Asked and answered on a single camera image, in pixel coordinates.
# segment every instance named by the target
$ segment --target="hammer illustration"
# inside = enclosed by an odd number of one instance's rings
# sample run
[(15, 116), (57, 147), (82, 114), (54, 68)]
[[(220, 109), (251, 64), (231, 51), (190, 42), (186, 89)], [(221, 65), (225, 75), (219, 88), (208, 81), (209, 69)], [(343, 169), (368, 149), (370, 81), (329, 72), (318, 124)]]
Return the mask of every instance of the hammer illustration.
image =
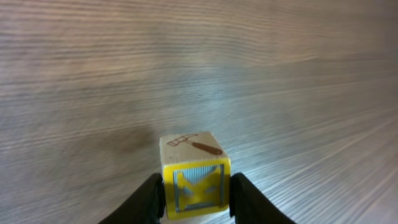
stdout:
[(223, 153), (223, 151), (221, 149), (217, 149), (217, 148), (215, 148), (213, 146), (208, 146), (206, 144), (202, 144), (202, 143), (199, 143), (199, 142), (193, 142), (193, 141), (188, 140), (188, 138), (193, 137), (193, 136), (197, 136), (197, 135), (198, 134), (186, 134), (184, 136), (181, 136), (181, 137), (178, 137), (178, 138), (174, 139), (173, 141), (169, 141), (167, 144), (169, 146), (175, 147), (178, 144), (180, 144), (181, 142), (185, 142), (185, 143), (191, 144), (193, 147), (195, 147), (197, 149), (206, 151), (206, 152), (214, 154), (214, 155), (221, 155)]

